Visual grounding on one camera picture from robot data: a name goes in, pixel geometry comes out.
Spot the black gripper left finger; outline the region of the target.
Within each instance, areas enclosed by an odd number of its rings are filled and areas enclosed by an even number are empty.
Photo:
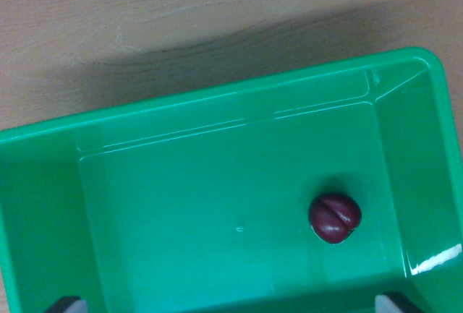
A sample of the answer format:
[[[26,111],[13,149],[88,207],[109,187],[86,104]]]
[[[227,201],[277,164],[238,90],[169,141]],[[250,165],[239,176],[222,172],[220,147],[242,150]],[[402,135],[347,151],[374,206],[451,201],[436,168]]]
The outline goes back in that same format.
[[[79,296],[63,296],[55,301],[45,313],[87,313],[88,303]]]

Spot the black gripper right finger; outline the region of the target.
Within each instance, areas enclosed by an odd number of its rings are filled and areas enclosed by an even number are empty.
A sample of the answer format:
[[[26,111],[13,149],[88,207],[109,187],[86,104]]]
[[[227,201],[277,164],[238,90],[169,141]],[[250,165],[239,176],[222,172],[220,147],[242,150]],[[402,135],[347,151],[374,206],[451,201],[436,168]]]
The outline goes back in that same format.
[[[375,297],[375,313],[422,313],[422,310],[399,292],[388,292]]]

